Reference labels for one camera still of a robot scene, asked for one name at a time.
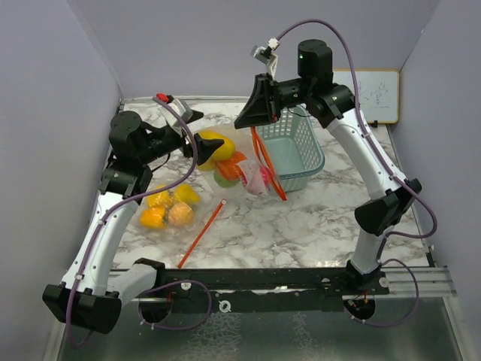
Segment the yellow mango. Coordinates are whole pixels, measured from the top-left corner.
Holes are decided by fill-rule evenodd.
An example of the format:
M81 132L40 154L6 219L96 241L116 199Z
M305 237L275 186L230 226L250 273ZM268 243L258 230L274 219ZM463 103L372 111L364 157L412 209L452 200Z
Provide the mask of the yellow mango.
M227 138L226 136L218 132L214 132L212 130L202 130L196 135L200 135L202 138L205 139L221 138L224 140L224 145L222 145L218 150L216 150L216 152L205 164L198 165L198 169L200 171L213 171L216 166L216 161L229 159L235 152L234 142L230 138Z

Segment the blue plastic basket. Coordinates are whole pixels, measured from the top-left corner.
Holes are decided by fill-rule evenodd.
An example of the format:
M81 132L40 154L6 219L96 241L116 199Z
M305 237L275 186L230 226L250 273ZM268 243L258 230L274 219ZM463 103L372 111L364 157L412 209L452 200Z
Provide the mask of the blue plastic basket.
M303 105L283 109L276 123L256 131L286 193L302 190L323 170L325 156Z

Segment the orange tangerine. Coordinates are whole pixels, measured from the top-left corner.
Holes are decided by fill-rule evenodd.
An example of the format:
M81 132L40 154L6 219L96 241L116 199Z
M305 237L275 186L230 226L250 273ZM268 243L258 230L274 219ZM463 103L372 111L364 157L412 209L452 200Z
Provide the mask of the orange tangerine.
M246 159L246 156L242 152L236 151L231 158L222 161L216 161L216 167L218 172L226 180L235 181L241 176L241 170L237 164Z
M168 211L168 222L172 226L188 226L193 218L193 209L183 202L174 204Z

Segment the clear zip bag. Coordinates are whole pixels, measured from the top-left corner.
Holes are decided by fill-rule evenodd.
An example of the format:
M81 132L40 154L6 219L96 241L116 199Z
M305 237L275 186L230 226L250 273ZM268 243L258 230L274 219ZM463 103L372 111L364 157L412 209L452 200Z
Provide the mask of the clear zip bag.
M176 264L181 269L226 203L224 198L219 197L207 202L190 184L182 183L145 197L139 224L174 241L186 242L182 257Z
M227 138L230 138L235 145L235 152L242 152L246 156L246 160L239 162L237 165L241 170L241 176L239 177L240 183L235 187L224 189L219 187L213 179L213 171L200 171L204 179L209 184L210 188L224 198L235 198L240 196L258 196L263 198L275 198L282 201L286 201L286 192L283 190L280 180L277 176L274 166L270 161L265 145L254 129L241 129L237 130L230 125L211 126L201 130L198 130L195 135L202 130L212 130L218 132ZM271 172L271 184L265 186L260 167L264 166L270 169Z

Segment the green apple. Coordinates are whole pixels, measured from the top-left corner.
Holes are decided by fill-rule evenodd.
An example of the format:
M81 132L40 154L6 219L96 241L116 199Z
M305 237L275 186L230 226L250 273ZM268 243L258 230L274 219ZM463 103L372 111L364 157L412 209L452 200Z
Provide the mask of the green apple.
M222 187L224 189L235 187L237 184L240 183L240 180L238 178L234 180L229 180L223 177L218 171L215 171L213 173L213 179L219 187Z

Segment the yellow pear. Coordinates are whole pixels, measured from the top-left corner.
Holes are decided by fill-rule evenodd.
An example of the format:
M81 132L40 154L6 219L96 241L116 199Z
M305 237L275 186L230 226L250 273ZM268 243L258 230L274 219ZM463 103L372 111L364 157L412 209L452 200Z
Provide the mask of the yellow pear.
M201 201L201 197L188 184L180 184L172 193L172 199L176 202L183 202L188 205L197 205Z

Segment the red apple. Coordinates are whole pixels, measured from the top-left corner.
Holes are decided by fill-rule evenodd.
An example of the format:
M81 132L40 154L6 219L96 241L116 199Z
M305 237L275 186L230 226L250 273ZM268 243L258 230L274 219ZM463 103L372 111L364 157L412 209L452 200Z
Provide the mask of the red apple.
M260 167L260 172L262 176L262 180L265 184L265 186L269 186L271 184L271 172L269 168L266 168L264 166Z

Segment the yellow bell pepper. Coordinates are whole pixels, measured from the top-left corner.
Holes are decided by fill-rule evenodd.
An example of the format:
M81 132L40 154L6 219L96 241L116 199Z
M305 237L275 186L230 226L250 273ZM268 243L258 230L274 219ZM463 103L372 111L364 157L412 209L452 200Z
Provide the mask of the yellow bell pepper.
M163 191L148 196L146 203L148 208L170 208L174 201L168 191Z

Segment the orange bell pepper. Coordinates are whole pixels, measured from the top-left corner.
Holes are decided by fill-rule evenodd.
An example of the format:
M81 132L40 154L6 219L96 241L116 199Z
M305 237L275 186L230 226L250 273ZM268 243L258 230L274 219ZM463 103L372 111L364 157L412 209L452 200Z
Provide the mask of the orange bell pepper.
M140 215L140 224L148 229L164 229L167 210L163 207L146 208Z

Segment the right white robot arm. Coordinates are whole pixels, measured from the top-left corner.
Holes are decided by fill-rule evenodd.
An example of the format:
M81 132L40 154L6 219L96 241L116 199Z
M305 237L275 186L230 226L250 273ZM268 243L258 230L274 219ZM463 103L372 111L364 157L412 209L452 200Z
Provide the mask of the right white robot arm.
M373 283L371 273L380 268L385 239L412 205L422 186L408 179L391 161L369 130L356 97L346 85L334 82L331 48L321 40L298 44L298 76L278 82L275 50L280 43L272 38L265 47L254 47L251 55L264 63L247 104L234 122L236 129L267 126L281 118L285 108L303 104L346 151L367 188L369 201L355 210L361 230L355 252L348 262L352 271L345 276L346 288L362 294Z

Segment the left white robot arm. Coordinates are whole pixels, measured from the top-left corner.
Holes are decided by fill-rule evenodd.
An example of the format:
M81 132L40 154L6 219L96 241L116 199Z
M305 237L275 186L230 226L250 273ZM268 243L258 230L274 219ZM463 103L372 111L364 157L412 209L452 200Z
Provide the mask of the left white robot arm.
M140 259L119 282L109 282L110 267L121 238L153 177L150 163L181 150L201 164L220 147L193 135L190 123L204 115L197 110L168 109L167 123L156 128L134 111L122 111L110 122L111 152L101 174L92 221L83 243L59 284L46 285L42 300L66 327L108 334L122 307L137 295L161 295L166 286L164 264Z

